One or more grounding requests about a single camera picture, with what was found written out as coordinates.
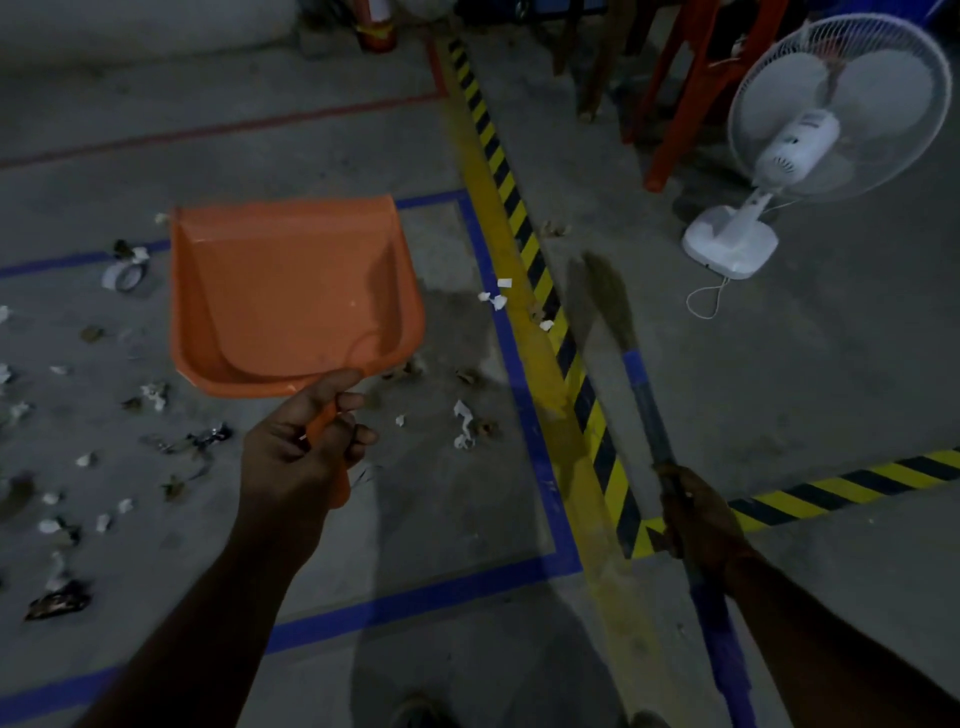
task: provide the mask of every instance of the hand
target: hand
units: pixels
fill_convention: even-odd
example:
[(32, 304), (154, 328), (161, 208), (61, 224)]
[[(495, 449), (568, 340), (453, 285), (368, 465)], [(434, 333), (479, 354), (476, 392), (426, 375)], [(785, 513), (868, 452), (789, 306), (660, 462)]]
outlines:
[(678, 478), (686, 502), (664, 493), (663, 519), (670, 553), (683, 551), (701, 572), (723, 584), (727, 565), (741, 556), (762, 558), (750, 546), (731, 507), (703, 478), (677, 465), (654, 467), (660, 477)]
[[(294, 570), (310, 558), (324, 530), (337, 472), (356, 465), (377, 440), (351, 414), (363, 406), (363, 395), (345, 391), (361, 378), (355, 369), (322, 376), (247, 433), (231, 546), (275, 554)], [(306, 426), (333, 400), (340, 414), (311, 447)]]

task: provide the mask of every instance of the electric fan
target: electric fan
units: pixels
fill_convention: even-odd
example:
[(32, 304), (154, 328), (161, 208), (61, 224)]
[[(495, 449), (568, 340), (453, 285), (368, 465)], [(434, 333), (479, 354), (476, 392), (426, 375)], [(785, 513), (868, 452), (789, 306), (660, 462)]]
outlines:
[(774, 195), (839, 200), (895, 177), (940, 131), (950, 103), (947, 58), (892, 15), (837, 15), (770, 48), (731, 106), (733, 156), (756, 189), (740, 209), (711, 207), (684, 233), (694, 260), (752, 276), (777, 248), (759, 220)]

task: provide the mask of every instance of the shoe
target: shoe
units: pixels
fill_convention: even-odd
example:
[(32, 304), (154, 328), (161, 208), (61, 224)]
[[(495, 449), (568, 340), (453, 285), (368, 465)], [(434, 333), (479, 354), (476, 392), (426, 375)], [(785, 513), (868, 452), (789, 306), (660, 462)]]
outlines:
[(444, 706), (426, 695), (411, 695), (397, 706), (390, 728), (459, 728)]

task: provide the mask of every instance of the yellow and black hazard tape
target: yellow and black hazard tape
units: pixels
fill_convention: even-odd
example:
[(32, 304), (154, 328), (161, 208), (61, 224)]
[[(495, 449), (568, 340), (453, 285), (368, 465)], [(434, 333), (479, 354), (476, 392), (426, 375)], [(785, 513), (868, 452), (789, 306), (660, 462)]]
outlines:
[[(811, 480), (762, 496), (738, 498), (731, 500), (729, 506), (745, 531), (759, 531), (957, 478), (960, 478), (960, 448), (937, 450), (839, 477)], [(634, 549), (635, 559), (666, 548), (663, 529), (663, 518), (641, 523)]]
[(544, 319), (554, 322), (553, 328), (546, 335), (550, 339), (553, 353), (557, 357), (557, 365), (566, 382), (567, 392), (573, 401), (577, 424), (587, 439), (593, 470), (600, 481), (607, 510), (616, 525), (617, 540), (623, 549), (623, 555), (631, 558), (640, 533), (639, 506), (627, 482), (623, 463), (616, 454), (616, 446), (607, 427), (603, 409), (600, 407), (584, 362), (577, 351), (573, 332), (570, 330), (564, 309), (560, 304), (557, 286), (554, 285), (550, 271), (547, 270), (540, 242), (530, 224), (530, 217), (520, 198), (514, 174), (500, 146), (487, 103), (470, 69), (467, 49), (460, 40), (452, 40), (448, 50), (457, 74), (457, 82), (464, 91), (487, 164), (490, 166), (493, 181), (500, 193), (500, 201), (510, 221), (510, 229), (514, 234), (534, 297), (542, 306)]

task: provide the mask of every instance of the tape roll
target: tape roll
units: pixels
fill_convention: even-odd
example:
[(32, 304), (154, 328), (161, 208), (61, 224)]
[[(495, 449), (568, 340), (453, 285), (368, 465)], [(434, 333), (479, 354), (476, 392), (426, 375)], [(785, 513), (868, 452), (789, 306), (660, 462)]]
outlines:
[(143, 274), (142, 264), (134, 263), (132, 260), (118, 260), (104, 271), (100, 282), (104, 288), (111, 291), (127, 293), (133, 291), (143, 280)]

